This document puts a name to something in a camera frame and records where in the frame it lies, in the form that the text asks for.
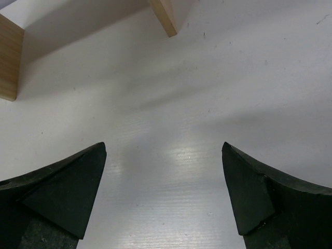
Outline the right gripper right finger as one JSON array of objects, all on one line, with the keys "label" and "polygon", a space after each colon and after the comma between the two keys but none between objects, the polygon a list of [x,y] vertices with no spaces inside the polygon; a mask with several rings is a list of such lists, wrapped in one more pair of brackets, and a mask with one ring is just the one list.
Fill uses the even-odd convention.
[{"label": "right gripper right finger", "polygon": [[286,174],[229,143],[222,161],[246,248],[331,248],[331,188]]}]

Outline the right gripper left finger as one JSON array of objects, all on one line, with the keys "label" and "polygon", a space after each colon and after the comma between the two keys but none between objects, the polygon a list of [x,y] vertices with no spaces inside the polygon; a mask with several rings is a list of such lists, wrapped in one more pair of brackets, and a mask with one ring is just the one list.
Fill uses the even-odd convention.
[{"label": "right gripper left finger", "polygon": [[106,156],[100,142],[1,181],[1,248],[76,248],[86,233]]}]

